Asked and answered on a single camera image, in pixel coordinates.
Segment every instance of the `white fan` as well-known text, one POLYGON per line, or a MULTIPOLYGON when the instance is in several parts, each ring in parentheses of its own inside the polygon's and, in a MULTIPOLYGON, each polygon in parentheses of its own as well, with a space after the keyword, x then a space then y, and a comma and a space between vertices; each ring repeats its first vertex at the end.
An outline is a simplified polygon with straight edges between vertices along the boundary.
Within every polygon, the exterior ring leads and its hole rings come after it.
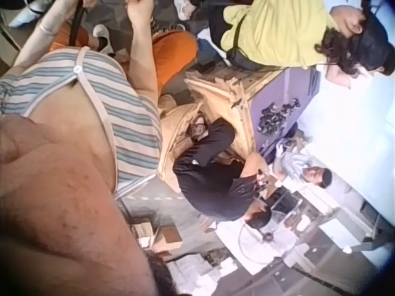
POLYGON ((272 219, 259 231, 247 225, 241 228, 239 247, 241 253, 250 261, 262 265, 270 264, 275 257, 281 257, 297 242, 295 233, 284 225, 286 215, 279 211, 272 211, 272 219))

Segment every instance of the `orange pants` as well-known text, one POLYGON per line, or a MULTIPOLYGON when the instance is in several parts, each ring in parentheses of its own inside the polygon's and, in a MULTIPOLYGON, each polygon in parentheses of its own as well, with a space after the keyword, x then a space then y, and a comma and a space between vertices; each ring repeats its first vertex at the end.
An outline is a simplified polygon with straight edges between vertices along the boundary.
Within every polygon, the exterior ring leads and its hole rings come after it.
MULTIPOLYGON (((62 48, 69 44, 70 25, 65 24, 56 36, 50 51, 62 48)), ((77 47, 88 46, 89 34, 80 28, 77 34, 77 47)), ((164 85, 196 57, 198 45, 195 37, 185 31, 171 31, 156 36, 152 41, 152 51, 156 66, 158 92, 161 94, 164 85)), ((121 63, 126 73, 129 71, 129 62, 121 63)))

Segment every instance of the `striped tank top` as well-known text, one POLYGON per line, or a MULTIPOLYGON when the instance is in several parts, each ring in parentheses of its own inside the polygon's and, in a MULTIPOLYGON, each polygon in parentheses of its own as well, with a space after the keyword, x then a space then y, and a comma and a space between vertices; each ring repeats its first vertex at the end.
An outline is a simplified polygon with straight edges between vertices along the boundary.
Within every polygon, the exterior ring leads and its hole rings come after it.
POLYGON ((111 57, 66 47, 42 57, 20 75, 0 78, 5 114, 29 117, 45 97, 78 80, 94 105, 114 154, 115 196, 154 176, 162 147, 159 113, 137 95, 111 57))

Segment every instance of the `wooden crate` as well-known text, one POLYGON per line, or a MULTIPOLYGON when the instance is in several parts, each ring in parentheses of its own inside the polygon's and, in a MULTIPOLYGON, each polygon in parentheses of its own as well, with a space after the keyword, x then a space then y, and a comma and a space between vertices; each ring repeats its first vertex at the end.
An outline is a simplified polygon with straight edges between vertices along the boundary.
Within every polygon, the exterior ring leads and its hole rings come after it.
POLYGON ((250 72, 225 65, 217 66, 209 74, 187 72, 185 82, 193 97, 203 101, 201 111, 210 122, 223 117, 233 125, 236 139, 231 150, 243 159, 263 144, 269 150, 275 140, 284 135, 259 134, 256 126, 262 109, 271 103, 281 106, 298 98, 301 108, 287 120, 282 131, 286 133, 319 86, 317 73, 313 69, 267 67, 261 72, 250 72))

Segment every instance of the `bracelet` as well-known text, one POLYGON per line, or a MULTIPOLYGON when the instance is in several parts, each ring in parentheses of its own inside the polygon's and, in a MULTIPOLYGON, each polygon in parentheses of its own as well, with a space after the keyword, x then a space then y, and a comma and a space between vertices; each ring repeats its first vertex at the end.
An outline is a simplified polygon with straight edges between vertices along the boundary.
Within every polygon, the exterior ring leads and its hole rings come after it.
POLYGON ((43 31, 45 34, 47 34, 49 36, 55 36, 56 35, 56 34, 52 33, 51 31, 49 31, 46 27, 44 27, 41 22, 38 24, 38 26, 41 29, 41 31, 43 31))

